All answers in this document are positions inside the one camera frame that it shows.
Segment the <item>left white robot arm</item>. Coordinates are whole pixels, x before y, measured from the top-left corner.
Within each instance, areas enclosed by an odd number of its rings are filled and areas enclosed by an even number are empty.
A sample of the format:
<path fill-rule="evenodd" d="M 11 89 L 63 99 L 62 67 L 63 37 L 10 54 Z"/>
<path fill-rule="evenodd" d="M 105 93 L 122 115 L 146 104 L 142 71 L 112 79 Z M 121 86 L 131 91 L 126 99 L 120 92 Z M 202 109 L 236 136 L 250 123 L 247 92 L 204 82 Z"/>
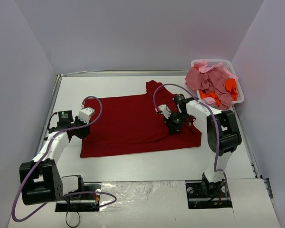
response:
<path fill-rule="evenodd" d="M 72 116 L 71 110 L 56 112 L 56 114 L 58 115 L 57 125 L 47 128 L 48 137 L 42 149 L 34 159 L 22 163 L 19 168 L 20 182 L 23 182 L 34 165 L 40 161 L 21 190 L 25 205 L 60 201 L 67 193 L 80 199 L 86 193 L 86 186 L 81 183 L 80 175 L 71 178 L 71 183 L 63 183 L 57 162 L 73 136 L 85 139 L 90 134 L 90 127 L 87 124 L 91 122 L 95 110 L 90 107 L 83 108 L 75 117 Z"/>

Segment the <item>dark red t-shirt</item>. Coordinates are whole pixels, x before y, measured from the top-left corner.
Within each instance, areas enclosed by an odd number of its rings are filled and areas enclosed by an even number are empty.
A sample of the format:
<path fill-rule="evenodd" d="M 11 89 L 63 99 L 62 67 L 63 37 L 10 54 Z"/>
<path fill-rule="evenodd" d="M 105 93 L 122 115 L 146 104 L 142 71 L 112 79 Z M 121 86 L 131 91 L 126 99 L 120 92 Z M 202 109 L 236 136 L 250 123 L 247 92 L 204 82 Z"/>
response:
<path fill-rule="evenodd" d="M 164 117 L 154 105 L 168 105 L 174 94 L 154 80 L 146 82 L 146 93 L 121 97 L 88 99 L 85 107 L 98 119 L 82 140 L 80 157 L 103 157 L 199 147 L 202 133 L 191 123 L 171 135 Z"/>

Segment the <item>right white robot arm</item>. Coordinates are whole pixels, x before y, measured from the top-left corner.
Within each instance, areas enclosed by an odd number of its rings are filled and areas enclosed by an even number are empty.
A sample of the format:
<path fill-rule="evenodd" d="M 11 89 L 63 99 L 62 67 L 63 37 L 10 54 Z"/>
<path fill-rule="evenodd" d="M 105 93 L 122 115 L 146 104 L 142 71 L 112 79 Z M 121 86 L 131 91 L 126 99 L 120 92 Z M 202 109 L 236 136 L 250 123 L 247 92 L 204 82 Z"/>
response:
<path fill-rule="evenodd" d="M 204 195 L 212 196 L 218 191 L 218 184 L 224 182 L 228 161 L 242 142 L 235 114 L 231 110 L 212 108 L 197 98 L 185 98 L 182 94 L 175 96 L 173 102 L 176 104 L 176 112 L 166 104 L 158 106 L 170 134 L 180 132 L 190 117 L 206 125 L 207 142 L 212 154 L 202 175 L 201 190 Z"/>

